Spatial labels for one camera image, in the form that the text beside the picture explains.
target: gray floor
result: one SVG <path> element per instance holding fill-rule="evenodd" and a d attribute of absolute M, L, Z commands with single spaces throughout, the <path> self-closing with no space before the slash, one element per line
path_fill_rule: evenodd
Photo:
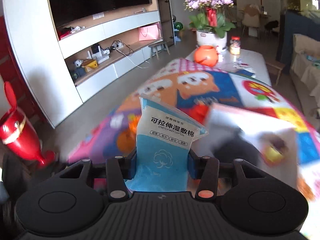
<path fill-rule="evenodd" d="M 240 35 L 241 30 L 233 30 L 228 34 Z M 256 38 L 244 36 L 241 38 L 241 48 L 249 49 L 261 53 L 266 60 L 275 59 L 278 39 L 275 36 L 264 37 L 260 41 Z M 43 140 L 44 150 L 51 149 L 60 153 L 60 159 L 66 160 L 69 152 L 85 138 L 90 131 L 95 128 L 106 116 L 143 82 L 150 78 L 168 62 L 178 57 L 186 57 L 196 46 L 196 36 L 194 33 L 186 32 L 182 42 L 170 47 L 171 55 L 165 51 L 156 57 L 144 62 L 141 67 L 134 68 L 129 73 L 117 79 L 98 94 L 89 99 L 85 104 L 78 108 L 56 129 L 52 129 L 49 124 L 41 124 L 36 127 L 39 137 Z M 284 97 L 289 99 L 300 109 L 300 103 L 289 76 L 283 75 L 278 86 L 274 87 Z"/>

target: red ribbon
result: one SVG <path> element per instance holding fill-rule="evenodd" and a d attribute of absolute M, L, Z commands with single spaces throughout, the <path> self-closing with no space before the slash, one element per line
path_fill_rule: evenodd
<path fill-rule="evenodd" d="M 217 11 L 215 9 L 207 8 L 207 18 L 211 27 L 217 27 Z"/>

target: white flower pot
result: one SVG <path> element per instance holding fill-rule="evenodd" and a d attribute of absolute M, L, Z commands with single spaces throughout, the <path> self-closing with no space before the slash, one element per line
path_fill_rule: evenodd
<path fill-rule="evenodd" d="M 198 45 L 210 45 L 210 46 L 219 46 L 221 49 L 227 47 L 227 32 L 224 37 L 221 39 L 218 35 L 214 33 L 204 33 L 201 31 L 197 31 L 197 41 Z"/>

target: blue and white package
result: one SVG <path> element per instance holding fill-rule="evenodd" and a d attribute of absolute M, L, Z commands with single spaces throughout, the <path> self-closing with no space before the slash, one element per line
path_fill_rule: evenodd
<path fill-rule="evenodd" d="M 191 143 L 208 132 L 180 110 L 150 97 L 140 97 L 137 127 L 137 170 L 126 182 L 132 191 L 186 191 Z"/>

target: pink gift bag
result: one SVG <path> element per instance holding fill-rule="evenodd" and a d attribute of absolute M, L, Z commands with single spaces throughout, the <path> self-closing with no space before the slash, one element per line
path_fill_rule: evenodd
<path fill-rule="evenodd" d="M 159 29 L 156 24 L 139 27 L 139 41 L 157 40 L 159 38 Z"/>

